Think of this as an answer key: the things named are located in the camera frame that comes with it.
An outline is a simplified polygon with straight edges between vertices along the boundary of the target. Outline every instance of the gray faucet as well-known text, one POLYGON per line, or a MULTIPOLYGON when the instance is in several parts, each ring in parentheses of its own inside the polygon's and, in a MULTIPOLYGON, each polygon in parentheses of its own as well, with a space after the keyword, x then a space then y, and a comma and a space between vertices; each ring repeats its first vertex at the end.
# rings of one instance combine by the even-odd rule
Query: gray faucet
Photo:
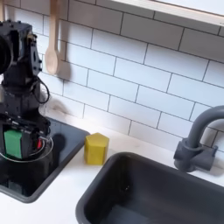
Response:
POLYGON ((178 143, 174 164, 179 170, 193 172, 197 167, 206 171, 211 170, 218 147, 209 150, 201 145, 200 139, 207 125, 220 119, 224 119, 224 106, 210 108, 198 116, 188 138, 178 143))

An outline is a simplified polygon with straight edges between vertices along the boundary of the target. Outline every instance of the stovetop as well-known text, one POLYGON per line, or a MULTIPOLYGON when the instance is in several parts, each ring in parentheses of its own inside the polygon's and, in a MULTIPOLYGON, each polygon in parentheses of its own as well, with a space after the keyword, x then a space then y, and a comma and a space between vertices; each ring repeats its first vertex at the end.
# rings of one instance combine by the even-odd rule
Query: stovetop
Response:
POLYGON ((0 192, 24 203, 35 201, 84 145, 88 133, 51 121, 52 152, 31 163, 19 164, 0 157, 0 192))

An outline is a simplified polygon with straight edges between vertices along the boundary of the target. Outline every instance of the black basin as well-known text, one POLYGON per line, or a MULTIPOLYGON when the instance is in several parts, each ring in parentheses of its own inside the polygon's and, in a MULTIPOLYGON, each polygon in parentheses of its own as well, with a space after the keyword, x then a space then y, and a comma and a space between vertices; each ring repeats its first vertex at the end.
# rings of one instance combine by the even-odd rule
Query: black basin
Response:
POLYGON ((224 188, 119 153, 81 197, 76 217, 80 224, 223 224, 224 188))

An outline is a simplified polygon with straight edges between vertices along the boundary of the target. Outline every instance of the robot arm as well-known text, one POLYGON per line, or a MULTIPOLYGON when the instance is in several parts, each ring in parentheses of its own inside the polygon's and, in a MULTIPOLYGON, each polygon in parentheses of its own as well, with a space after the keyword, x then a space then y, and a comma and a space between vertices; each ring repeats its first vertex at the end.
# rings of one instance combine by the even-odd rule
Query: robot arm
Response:
POLYGON ((10 20, 0 23, 0 152, 7 157, 28 159, 37 154, 50 134, 50 122, 39 113, 39 104, 49 100, 47 86, 38 77, 42 61, 32 27, 10 20), (47 99, 40 100, 40 85, 47 99))

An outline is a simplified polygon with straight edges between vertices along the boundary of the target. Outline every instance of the wooden spoon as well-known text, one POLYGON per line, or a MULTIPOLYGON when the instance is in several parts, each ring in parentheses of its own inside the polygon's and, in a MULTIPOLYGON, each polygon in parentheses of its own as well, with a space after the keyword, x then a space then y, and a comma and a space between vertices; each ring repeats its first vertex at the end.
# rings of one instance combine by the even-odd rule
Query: wooden spoon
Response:
POLYGON ((45 53, 45 66, 49 74, 60 70, 60 54, 58 50, 60 0, 51 0, 49 46, 45 53))
POLYGON ((0 21, 4 21, 4 0, 0 0, 0 21))

